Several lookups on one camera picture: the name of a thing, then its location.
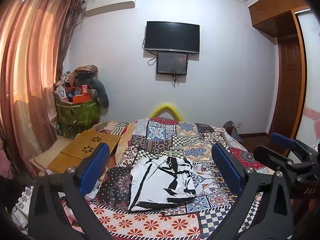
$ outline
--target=orange box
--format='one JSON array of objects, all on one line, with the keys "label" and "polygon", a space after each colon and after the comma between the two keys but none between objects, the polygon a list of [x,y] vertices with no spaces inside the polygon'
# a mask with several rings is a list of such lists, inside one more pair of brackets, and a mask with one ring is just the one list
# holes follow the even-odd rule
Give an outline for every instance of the orange box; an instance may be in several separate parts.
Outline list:
[{"label": "orange box", "polygon": [[92,100],[91,95],[77,95],[72,98],[72,103],[79,104]]}]

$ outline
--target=wooden board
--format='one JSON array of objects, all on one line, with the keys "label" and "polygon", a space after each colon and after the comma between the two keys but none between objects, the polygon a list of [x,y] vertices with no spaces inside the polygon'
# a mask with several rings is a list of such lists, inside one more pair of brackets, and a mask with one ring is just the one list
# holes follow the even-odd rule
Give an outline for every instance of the wooden board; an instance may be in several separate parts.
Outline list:
[{"label": "wooden board", "polygon": [[55,173],[63,173],[68,167],[77,167],[85,157],[94,152],[101,142],[109,146],[111,153],[116,148],[119,139],[120,135],[86,130],[61,150],[59,155],[48,165],[48,169]]}]

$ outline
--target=patchwork bedspread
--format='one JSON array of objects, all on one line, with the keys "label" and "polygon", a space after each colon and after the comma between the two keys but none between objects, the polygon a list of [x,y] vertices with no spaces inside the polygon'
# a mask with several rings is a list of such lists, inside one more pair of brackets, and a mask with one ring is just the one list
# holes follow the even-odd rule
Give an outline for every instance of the patchwork bedspread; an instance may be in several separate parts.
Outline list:
[{"label": "patchwork bedspread", "polygon": [[[135,125],[129,147],[117,166],[107,171],[90,207],[115,239],[206,239],[237,198],[229,191],[212,161],[211,148],[217,142],[222,143],[243,166],[268,173],[268,169],[256,162],[224,128],[158,117],[141,119]],[[197,197],[176,208],[128,213],[132,166],[142,157],[164,155],[192,160]],[[251,224],[260,199],[259,193],[240,232]]]}]

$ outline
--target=wooden floor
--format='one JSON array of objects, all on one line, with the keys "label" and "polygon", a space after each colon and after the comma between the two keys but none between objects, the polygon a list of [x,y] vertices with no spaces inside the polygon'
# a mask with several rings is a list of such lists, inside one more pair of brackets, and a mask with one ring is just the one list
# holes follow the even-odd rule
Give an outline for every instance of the wooden floor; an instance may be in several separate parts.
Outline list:
[{"label": "wooden floor", "polygon": [[247,137],[242,138],[242,145],[248,150],[248,152],[253,153],[255,147],[259,145],[268,146],[269,138],[267,136],[257,136],[257,137]]}]

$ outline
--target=pink fabric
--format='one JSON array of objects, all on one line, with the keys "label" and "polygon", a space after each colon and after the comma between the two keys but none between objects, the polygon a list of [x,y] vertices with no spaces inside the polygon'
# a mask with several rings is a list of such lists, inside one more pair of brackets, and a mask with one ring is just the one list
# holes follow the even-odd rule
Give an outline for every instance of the pink fabric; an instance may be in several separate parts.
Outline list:
[{"label": "pink fabric", "polygon": [[2,142],[0,141],[0,175],[6,179],[12,179],[11,162],[8,161]]},{"label": "pink fabric", "polygon": [[73,223],[74,221],[77,222],[76,217],[75,217],[75,215],[73,214],[72,210],[71,210],[70,208],[68,208],[67,206],[64,206],[63,209],[64,209],[64,212],[66,213],[66,216],[67,216],[67,218],[68,218],[68,220],[69,220],[70,225],[72,226],[72,228],[75,229],[75,230],[77,230],[77,231],[79,231],[79,232],[81,232],[81,233],[83,233],[81,227],[76,227],[76,226],[73,226],[73,225],[72,225],[72,223]]}]

